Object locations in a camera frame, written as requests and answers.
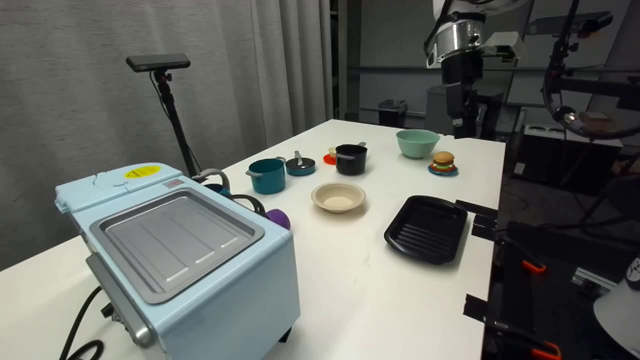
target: table surface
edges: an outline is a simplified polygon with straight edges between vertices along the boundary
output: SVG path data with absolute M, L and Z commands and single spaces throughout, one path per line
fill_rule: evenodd
M 233 193 L 260 199 L 291 219 L 296 246 L 301 316 L 286 344 L 266 359 L 479 359 L 483 325 L 462 315 L 465 295 L 487 298 L 493 243 L 467 227 L 456 259 L 430 265 L 394 252 L 383 233 L 411 195 L 431 195 L 497 208 L 504 144 L 443 136 L 435 151 L 450 151 L 460 174 L 438 177 L 429 158 L 409 160 L 396 144 L 397 129 L 329 120 L 225 169 Z M 340 143 L 367 142 L 365 174 L 340 175 L 322 157 Z M 248 165 L 261 158 L 316 160 L 307 177 L 287 176 L 283 192 L 256 194 Z M 337 215 L 313 205 L 311 191 L 330 181 L 362 187 L 364 206 Z M 80 237 L 0 272 L 0 348 L 7 359 L 58 357 L 82 303 L 98 285 L 84 260 Z M 87 312 L 72 351 L 92 339 L 102 359 L 143 359 L 123 327 L 105 320 L 101 293 Z

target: black pot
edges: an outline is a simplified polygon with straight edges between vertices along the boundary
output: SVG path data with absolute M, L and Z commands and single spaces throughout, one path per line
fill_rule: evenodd
M 364 173 L 366 161 L 367 148 L 364 143 L 348 143 L 335 148 L 335 168 L 340 174 L 360 175 Z

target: purple object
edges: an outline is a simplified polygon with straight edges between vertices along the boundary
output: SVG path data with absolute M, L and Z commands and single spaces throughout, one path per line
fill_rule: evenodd
M 284 213 L 284 211 L 280 209 L 271 209 L 267 211 L 267 218 L 285 229 L 291 230 L 291 221 L 289 221 L 289 217 Z

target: camera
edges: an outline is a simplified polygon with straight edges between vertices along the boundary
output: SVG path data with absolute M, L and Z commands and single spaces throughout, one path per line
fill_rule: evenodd
M 191 61 L 185 54 L 134 55 L 127 57 L 127 64 L 135 72 L 185 69 Z

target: trash can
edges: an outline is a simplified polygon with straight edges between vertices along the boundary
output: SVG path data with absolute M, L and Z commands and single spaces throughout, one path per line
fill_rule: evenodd
M 378 104 L 378 124 L 390 127 L 404 127 L 406 101 L 387 99 Z

